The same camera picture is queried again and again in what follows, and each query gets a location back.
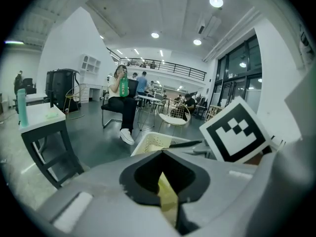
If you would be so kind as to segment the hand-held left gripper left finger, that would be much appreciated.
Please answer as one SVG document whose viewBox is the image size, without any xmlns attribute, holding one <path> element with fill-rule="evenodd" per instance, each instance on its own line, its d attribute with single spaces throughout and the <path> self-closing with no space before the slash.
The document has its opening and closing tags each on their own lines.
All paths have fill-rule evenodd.
<svg viewBox="0 0 316 237">
<path fill-rule="evenodd" d="M 122 171 L 152 153 L 91 168 L 58 189 L 37 210 L 54 237 L 178 237 L 156 206 L 137 204 L 120 184 Z"/>
</svg>

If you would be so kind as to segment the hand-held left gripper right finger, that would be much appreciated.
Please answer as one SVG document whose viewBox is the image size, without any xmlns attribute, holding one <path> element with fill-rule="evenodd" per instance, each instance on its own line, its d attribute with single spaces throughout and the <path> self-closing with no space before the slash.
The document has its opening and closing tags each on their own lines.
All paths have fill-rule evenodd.
<svg viewBox="0 0 316 237">
<path fill-rule="evenodd" d="M 206 170 L 207 190 L 180 206 L 189 237 L 288 237 L 309 231 L 316 189 L 316 138 L 304 136 L 269 153 L 258 166 L 178 156 Z"/>
</svg>

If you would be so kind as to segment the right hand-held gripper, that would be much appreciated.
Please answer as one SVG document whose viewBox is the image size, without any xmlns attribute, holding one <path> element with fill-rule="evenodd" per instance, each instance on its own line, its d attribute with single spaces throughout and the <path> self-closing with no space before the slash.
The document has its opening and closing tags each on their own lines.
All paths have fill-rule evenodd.
<svg viewBox="0 0 316 237">
<path fill-rule="evenodd" d="M 222 111 L 200 126 L 207 146 L 201 140 L 171 144 L 183 153 L 225 162 L 245 163 L 271 144 L 271 137 L 255 112 L 237 97 Z"/>
</svg>

